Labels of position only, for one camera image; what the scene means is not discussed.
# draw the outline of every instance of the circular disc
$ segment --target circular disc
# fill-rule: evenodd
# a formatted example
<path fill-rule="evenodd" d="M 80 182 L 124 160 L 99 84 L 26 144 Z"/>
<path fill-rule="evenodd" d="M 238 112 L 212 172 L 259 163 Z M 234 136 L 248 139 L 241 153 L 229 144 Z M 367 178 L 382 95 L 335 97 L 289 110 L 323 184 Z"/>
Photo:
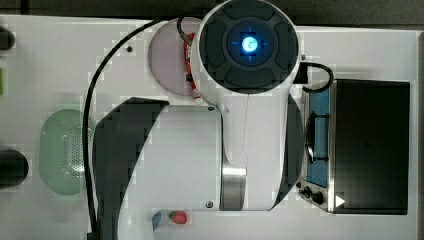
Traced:
<path fill-rule="evenodd" d="M 182 29 L 188 35 L 196 33 L 201 20 L 184 18 Z M 185 80 L 183 40 L 177 31 L 177 19 L 162 26 L 149 46 L 149 66 L 156 81 L 166 90 L 181 96 L 191 96 L 190 84 Z"/>
<path fill-rule="evenodd" d="M 299 61 L 293 24 L 266 1 L 228 1 L 209 15 L 199 32 L 205 70 L 234 92 L 269 91 L 284 82 Z"/>

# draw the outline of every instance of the electronic device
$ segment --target electronic device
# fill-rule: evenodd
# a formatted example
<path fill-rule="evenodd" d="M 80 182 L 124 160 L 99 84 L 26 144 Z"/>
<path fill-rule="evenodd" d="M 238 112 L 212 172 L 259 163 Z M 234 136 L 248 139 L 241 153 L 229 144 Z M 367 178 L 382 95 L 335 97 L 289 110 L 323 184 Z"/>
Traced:
<path fill-rule="evenodd" d="M 299 194 L 336 214 L 408 209 L 408 82 L 338 79 L 306 95 Z"/>

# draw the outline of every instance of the pink circle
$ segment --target pink circle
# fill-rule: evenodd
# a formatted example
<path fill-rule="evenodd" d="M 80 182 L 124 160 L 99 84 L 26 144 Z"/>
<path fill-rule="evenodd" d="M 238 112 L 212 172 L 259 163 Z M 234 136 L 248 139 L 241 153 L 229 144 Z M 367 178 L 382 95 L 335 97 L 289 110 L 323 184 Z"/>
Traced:
<path fill-rule="evenodd" d="M 184 18 L 182 29 L 188 35 L 196 33 L 201 20 Z M 185 80 L 183 40 L 177 31 L 177 19 L 163 25 L 149 46 L 149 66 L 156 81 L 166 90 L 181 96 L 191 96 L 192 89 Z"/>

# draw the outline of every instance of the gray panel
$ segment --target gray panel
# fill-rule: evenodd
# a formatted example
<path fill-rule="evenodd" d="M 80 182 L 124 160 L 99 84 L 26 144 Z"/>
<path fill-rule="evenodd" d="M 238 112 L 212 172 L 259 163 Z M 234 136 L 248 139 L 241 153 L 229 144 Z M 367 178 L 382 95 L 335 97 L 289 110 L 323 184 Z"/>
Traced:
<path fill-rule="evenodd" d="M 418 45 L 418 239 L 424 239 L 424 34 Z"/>

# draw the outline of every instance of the cable connector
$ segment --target cable connector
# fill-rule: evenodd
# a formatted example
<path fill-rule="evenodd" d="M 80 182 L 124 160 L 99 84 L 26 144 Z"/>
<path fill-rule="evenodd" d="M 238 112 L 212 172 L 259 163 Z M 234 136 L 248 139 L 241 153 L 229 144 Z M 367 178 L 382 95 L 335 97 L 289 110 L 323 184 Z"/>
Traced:
<path fill-rule="evenodd" d="M 185 34 L 184 32 L 182 32 L 180 34 L 180 37 L 184 40 L 184 42 L 186 42 L 190 47 L 191 47 L 191 40 L 190 38 L 187 36 L 187 34 Z"/>
<path fill-rule="evenodd" d="M 331 84 L 334 81 L 334 74 L 333 74 L 333 71 L 331 71 L 331 69 L 329 67 L 322 65 L 322 64 L 319 64 L 319 63 L 311 63 L 311 62 L 302 62 L 300 64 L 301 64 L 300 67 L 302 67 L 302 65 L 306 66 L 306 75 L 308 75 L 308 73 L 307 73 L 308 67 L 321 68 L 322 70 L 324 70 L 328 73 L 328 81 L 323 87 L 320 87 L 318 89 L 310 89 L 310 88 L 303 86 L 302 87 L 303 91 L 305 91 L 307 93 L 320 93 L 320 92 L 323 92 L 323 91 L 327 90 L 328 88 L 330 88 Z"/>
<path fill-rule="evenodd" d="M 186 75 L 186 81 L 187 82 L 190 82 L 190 83 L 193 82 L 193 75 L 192 74 L 187 74 Z"/>
<path fill-rule="evenodd" d="M 301 62 L 293 84 L 308 84 L 308 82 L 308 65 Z"/>

